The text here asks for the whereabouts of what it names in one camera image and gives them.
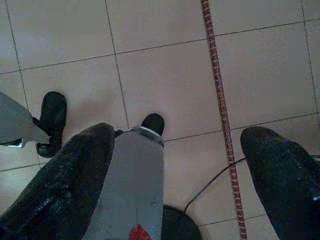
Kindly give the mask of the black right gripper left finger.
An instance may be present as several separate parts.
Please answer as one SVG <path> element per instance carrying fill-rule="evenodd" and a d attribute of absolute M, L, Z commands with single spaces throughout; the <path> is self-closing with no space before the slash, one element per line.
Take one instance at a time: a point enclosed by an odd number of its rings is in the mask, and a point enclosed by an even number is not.
<path fill-rule="evenodd" d="M 74 135 L 0 217 L 3 240 L 80 240 L 97 206 L 116 139 L 107 123 Z"/>

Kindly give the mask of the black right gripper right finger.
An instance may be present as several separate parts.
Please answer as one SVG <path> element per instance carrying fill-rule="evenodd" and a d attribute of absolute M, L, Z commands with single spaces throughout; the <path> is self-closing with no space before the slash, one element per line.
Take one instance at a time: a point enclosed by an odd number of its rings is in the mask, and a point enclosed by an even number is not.
<path fill-rule="evenodd" d="M 320 238 L 320 163 L 300 144 L 262 126 L 244 129 L 242 152 L 255 191 L 281 240 Z"/>

